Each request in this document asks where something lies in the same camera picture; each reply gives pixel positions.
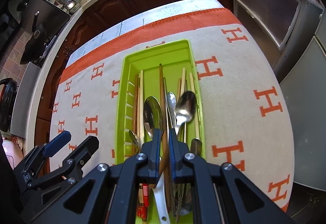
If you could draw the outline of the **white ceramic spoon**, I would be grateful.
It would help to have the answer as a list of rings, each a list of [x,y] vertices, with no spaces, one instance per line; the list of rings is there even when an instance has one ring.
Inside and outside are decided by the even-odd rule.
[[[162,173],[156,187],[153,189],[153,193],[160,223],[170,224],[170,217],[166,206],[164,179],[164,173]]]

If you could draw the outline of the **thin brown chopstick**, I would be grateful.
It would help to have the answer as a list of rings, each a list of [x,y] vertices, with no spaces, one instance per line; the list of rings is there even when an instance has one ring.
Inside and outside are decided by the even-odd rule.
[[[138,89],[139,89],[139,75],[135,77],[135,93],[133,103],[133,132],[137,134],[137,107],[138,107]]]

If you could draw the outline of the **red banded cream chopstick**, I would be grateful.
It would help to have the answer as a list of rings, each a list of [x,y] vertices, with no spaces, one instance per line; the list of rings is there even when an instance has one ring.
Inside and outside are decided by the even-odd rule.
[[[140,135],[139,132],[139,95],[140,95],[140,76],[139,76],[139,89],[138,89],[138,136]],[[141,211],[141,219],[142,219],[142,223],[147,223],[147,207],[145,206],[145,202],[144,202],[144,188],[143,185],[141,184],[139,187],[139,203],[140,203],[140,211]]]

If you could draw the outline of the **dark wooden chopstick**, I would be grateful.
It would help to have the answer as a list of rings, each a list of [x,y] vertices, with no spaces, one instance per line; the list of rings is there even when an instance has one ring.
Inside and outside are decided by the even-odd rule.
[[[162,173],[166,170],[168,161],[169,161],[169,148],[167,145],[167,128],[166,128],[166,117],[165,111],[162,110],[163,118],[163,132],[161,132],[161,141],[160,141],[160,165],[159,165],[159,179]],[[155,188],[157,184],[150,184],[151,187]]]

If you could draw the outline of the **wooden handled spoon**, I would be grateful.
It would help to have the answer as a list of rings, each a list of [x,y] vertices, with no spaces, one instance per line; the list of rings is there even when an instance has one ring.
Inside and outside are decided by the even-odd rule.
[[[139,152],[140,142],[139,142],[138,136],[132,130],[129,130],[128,134],[129,134],[129,137],[134,145],[133,154],[135,155]]]

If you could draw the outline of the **lime green utensil tray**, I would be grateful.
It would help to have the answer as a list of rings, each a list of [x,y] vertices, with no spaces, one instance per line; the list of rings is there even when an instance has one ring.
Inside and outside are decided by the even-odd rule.
[[[140,169],[144,165],[146,154],[142,153],[143,145],[152,141],[144,127],[145,142],[137,154],[133,154],[133,143],[128,131],[133,130],[133,103],[135,93],[135,77],[144,72],[144,103],[147,97],[154,96],[167,111],[166,90],[171,88],[177,92],[181,88],[178,79],[182,76],[182,68],[186,68],[187,84],[190,85],[189,73],[193,73],[195,85],[198,77],[191,44],[182,39],[170,42],[126,56],[123,60],[117,106],[117,132],[116,132],[116,164],[109,170],[109,192],[112,204],[108,216],[108,223],[134,223],[137,216],[137,203],[139,198]],[[197,100],[197,113],[199,120],[200,138],[204,136],[203,113],[200,91],[195,89]],[[169,127],[167,124],[167,145],[169,148]],[[185,192],[192,194],[193,223],[206,223],[208,218],[204,215],[204,196],[207,189],[204,184],[210,184],[208,165],[204,155],[195,155],[189,150],[189,144],[195,138],[194,119],[180,127],[177,139],[185,144],[186,153],[183,156],[185,169],[189,169],[185,185]],[[164,171],[165,193],[172,197],[172,184],[170,161]]]

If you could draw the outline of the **plain cream chopstick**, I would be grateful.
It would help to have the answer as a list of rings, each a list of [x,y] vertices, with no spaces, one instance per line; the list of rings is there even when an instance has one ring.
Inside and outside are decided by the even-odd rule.
[[[143,108],[144,108],[144,72],[140,71],[140,95],[139,95],[139,132],[140,132],[140,146],[144,144],[144,118],[143,118]]]

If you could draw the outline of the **large steel spoon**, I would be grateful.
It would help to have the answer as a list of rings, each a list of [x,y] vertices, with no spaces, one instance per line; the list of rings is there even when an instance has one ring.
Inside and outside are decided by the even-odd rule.
[[[144,127],[147,134],[153,139],[154,130],[158,128],[163,132],[162,110],[159,102],[153,96],[146,98],[143,109]]]

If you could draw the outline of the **black pot lid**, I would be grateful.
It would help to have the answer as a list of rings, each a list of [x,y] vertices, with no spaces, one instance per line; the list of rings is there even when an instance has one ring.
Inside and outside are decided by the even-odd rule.
[[[7,132],[11,125],[15,98],[17,96],[17,83],[12,78],[1,80],[1,131]]]

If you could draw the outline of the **steel utensil handle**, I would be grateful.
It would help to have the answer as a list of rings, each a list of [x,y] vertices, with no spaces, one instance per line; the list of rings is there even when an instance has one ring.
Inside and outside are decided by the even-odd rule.
[[[166,101],[167,106],[170,114],[171,124],[172,127],[175,128],[176,126],[176,114],[175,114],[175,108],[176,108],[176,96],[172,92],[168,92],[166,94]]]

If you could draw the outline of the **pink rice cooker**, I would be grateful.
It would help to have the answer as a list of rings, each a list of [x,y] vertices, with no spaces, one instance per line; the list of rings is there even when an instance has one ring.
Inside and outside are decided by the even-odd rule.
[[[5,138],[3,138],[2,146],[9,164],[11,165],[12,169],[14,169],[24,157],[22,150],[16,145],[16,143],[6,140]]]

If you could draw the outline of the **orange H pattern cloth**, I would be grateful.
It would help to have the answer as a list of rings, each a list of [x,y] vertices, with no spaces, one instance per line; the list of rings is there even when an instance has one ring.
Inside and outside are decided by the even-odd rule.
[[[83,167],[114,165],[132,153],[135,79],[144,75],[144,96],[160,96],[159,77],[177,92],[186,75],[195,88],[198,119],[187,140],[200,136],[209,163],[234,164],[277,206],[289,205],[294,143],[280,85],[260,47],[225,8],[157,19],[137,18],[114,26],[79,47],[58,83],[50,137],[71,133],[71,141],[50,159],[61,166],[87,136],[99,149]]]

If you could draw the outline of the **small steel spoon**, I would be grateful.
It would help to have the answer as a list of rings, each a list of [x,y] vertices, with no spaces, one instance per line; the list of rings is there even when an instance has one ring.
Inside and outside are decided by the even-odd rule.
[[[184,123],[188,123],[193,119],[193,93],[192,91],[185,91],[182,96],[180,96],[176,108],[176,126],[175,132],[178,134],[180,127]]]

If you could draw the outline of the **grey metal cabinet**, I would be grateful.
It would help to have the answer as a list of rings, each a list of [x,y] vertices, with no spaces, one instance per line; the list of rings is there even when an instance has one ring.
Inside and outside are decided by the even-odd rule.
[[[289,111],[294,181],[325,190],[325,9],[317,0],[234,0],[267,57]]]

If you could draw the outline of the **bamboo chopstick red end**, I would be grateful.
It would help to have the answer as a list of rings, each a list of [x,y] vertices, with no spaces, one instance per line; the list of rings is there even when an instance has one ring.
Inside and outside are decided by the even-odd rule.
[[[197,100],[195,94],[195,81],[192,72],[189,73],[189,80],[190,80],[191,91],[193,93],[193,111],[194,111],[193,119],[195,124],[195,138],[199,140],[200,133],[199,133],[199,120],[198,120],[198,113],[197,113]]]

